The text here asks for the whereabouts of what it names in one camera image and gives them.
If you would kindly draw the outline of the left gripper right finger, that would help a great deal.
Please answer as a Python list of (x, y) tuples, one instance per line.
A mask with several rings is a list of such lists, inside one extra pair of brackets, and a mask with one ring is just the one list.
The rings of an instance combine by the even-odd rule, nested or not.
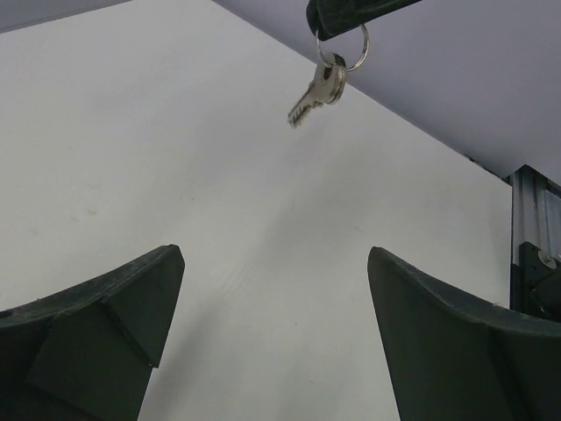
[(523, 246), (527, 296), (511, 310), (375, 247), (367, 272), (402, 420), (557, 420), (560, 273)]

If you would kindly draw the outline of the small silver key pair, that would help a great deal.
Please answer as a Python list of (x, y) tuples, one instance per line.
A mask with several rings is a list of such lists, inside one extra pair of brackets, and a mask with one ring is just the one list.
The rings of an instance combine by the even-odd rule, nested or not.
[(314, 109), (336, 103), (344, 93), (348, 74), (360, 68), (366, 61), (371, 45), (370, 35), (365, 25), (360, 25), (359, 28), (363, 35), (362, 51), (359, 59), (351, 66), (346, 64), (340, 54), (325, 53), (319, 39), (319, 31), (316, 31), (318, 63), (307, 90), (288, 113), (288, 123), (292, 128), (301, 125)]

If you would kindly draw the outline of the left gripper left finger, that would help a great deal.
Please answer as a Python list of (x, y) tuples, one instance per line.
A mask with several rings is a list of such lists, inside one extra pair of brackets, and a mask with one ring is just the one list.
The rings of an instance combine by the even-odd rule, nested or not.
[(160, 365), (184, 259), (160, 246), (1, 313), (3, 420), (135, 420)]

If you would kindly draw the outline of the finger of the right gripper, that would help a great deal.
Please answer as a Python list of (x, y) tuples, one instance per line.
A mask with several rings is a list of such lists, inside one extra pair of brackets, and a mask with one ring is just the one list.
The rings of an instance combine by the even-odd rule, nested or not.
[(333, 39), (419, 0), (309, 0), (306, 19), (321, 41)]

